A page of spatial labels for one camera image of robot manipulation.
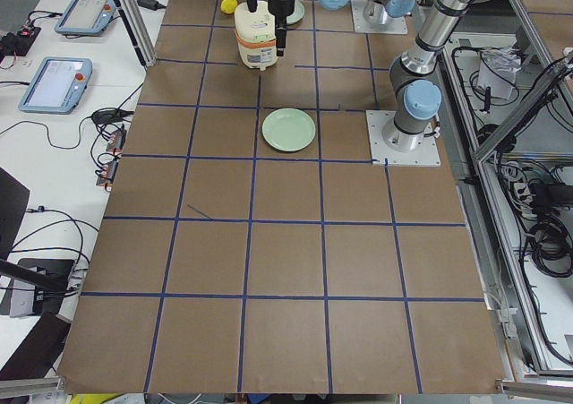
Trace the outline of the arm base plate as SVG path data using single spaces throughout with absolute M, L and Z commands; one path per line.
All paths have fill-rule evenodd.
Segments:
M 432 125 L 427 123 L 419 134 L 405 134 L 395 126 L 393 110 L 367 110 L 366 122 L 371 162 L 376 166 L 436 168 L 440 154 Z
M 406 16 L 412 12 L 414 6 L 415 0 L 352 0 L 354 31 L 406 35 Z

